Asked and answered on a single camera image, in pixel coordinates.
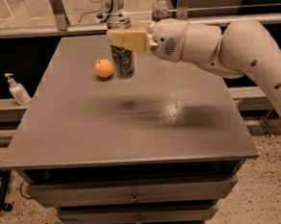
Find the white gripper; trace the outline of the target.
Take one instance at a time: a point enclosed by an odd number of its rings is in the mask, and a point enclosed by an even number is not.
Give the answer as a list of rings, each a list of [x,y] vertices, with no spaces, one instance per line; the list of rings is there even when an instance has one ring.
[[[109,43],[137,53],[151,50],[163,61],[181,61],[188,21],[167,18],[159,22],[139,20],[138,23],[152,29],[152,34],[141,29],[110,29],[107,32]]]

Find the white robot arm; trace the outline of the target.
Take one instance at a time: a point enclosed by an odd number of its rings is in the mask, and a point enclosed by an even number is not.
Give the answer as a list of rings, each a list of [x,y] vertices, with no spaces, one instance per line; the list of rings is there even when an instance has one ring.
[[[256,20],[234,21],[221,30],[167,18],[151,21],[147,29],[111,29],[107,38],[116,47],[150,51],[162,61],[192,63],[223,78],[245,75],[281,118],[281,49]]]

